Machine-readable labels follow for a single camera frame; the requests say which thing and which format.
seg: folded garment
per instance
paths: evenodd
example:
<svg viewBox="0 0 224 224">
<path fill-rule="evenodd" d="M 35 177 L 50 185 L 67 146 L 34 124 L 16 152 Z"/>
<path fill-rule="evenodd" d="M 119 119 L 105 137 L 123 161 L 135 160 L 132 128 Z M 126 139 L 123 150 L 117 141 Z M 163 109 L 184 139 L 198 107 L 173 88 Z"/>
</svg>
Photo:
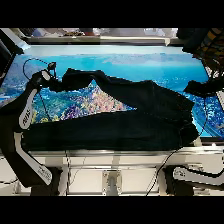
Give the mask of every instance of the folded garment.
<svg viewBox="0 0 224 224">
<path fill-rule="evenodd" d="M 192 124 L 194 103 L 153 81 L 131 82 L 102 71 L 68 69 L 62 85 L 66 91 L 79 90 L 92 80 L 104 92 L 136 110 L 33 124 L 24 133 L 23 147 L 29 151 L 166 151 L 187 146 L 198 137 Z"/>
</svg>

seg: coral reef image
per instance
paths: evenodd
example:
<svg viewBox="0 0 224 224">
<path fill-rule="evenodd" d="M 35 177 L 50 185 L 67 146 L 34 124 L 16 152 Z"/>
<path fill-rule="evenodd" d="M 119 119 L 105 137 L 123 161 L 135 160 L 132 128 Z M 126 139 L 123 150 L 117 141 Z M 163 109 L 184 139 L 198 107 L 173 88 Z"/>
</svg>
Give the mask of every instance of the coral reef image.
<svg viewBox="0 0 224 224">
<path fill-rule="evenodd" d="M 24 62 L 30 55 L 17 55 L 0 88 L 0 106 L 18 97 L 25 89 L 27 78 L 23 74 Z M 102 70 L 106 75 L 125 78 L 134 82 L 152 80 L 158 85 L 177 91 L 195 103 L 194 124 L 199 132 L 208 119 L 201 136 L 224 137 L 224 112 L 217 97 L 204 99 L 183 92 L 190 80 L 205 82 L 207 73 L 197 59 L 190 54 L 77 54 L 39 57 L 50 63 L 56 62 L 57 77 L 60 80 L 68 68 L 79 70 Z M 46 69 L 46 64 L 32 60 L 26 63 L 25 73 L 32 74 Z M 55 93 L 48 88 L 40 91 L 47 112 L 53 122 L 73 119 L 101 112 L 134 110 L 103 92 L 93 81 L 88 87 L 77 91 Z M 49 122 L 40 96 L 33 102 L 32 123 Z"/>
</svg>

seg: blue water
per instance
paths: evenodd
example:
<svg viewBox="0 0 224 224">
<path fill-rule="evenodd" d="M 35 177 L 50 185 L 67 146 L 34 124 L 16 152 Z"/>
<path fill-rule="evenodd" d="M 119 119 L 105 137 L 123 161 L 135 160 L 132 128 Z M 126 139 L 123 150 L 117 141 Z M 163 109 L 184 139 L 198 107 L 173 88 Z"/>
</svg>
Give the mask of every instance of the blue water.
<svg viewBox="0 0 224 224">
<path fill-rule="evenodd" d="M 15 58 L 0 89 L 0 95 L 4 94 L 5 96 L 16 97 L 21 94 L 27 82 L 22 73 L 22 65 L 28 58 L 30 58 L 30 56 L 27 55 L 20 55 Z M 181 94 L 183 94 L 182 91 L 190 80 L 205 82 L 208 79 L 201 62 L 197 59 L 193 59 L 190 54 L 101 54 L 54 56 L 42 57 L 40 59 L 48 63 L 57 63 L 56 71 L 59 79 L 62 78 L 68 68 L 78 70 L 102 70 L 109 76 L 124 78 L 135 82 L 153 80 L 158 85 L 178 91 Z M 29 61 L 25 67 L 25 71 L 26 74 L 31 77 L 33 73 L 44 68 L 46 68 L 45 64 L 39 61 Z M 49 114 L 52 117 L 57 115 L 60 119 L 67 119 L 69 116 L 77 117 L 79 115 L 84 116 L 91 114 L 96 109 L 93 105 L 94 103 L 97 104 L 97 108 L 103 107 L 104 110 L 112 108 L 109 104 L 104 108 L 104 105 L 100 105 L 100 100 L 97 101 L 96 98 L 93 99 L 94 94 L 98 94 L 101 101 L 105 100 L 106 102 L 106 100 L 109 99 L 94 86 L 73 93 L 63 92 L 59 94 L 44 89 L 41 91 L 41 94 L 48 104 L 47 108 Z M 200 132 L 206 119 L 203 100 L 190 94 L 184 95 L 195 102 L 193 114 L 195 125 Z M 223 137 L 223 129 L 217 128 L 224 123 L 223 110 L 217 97 L 210 97 L 207 99 L 207 104 L 210 105 L 208 106 L 209 119 L 201 136 Z M 41 119 L 46 118 L 46 114 L 43 111 L 43 106 L 38 96 L 35 98 L 34 108 L 37 111 L 35 122 L 43 121 Z M 127 105 L 118 105 L 116 108 L 120 108 L 119 110 L 131 109 Z"/>
</svg>

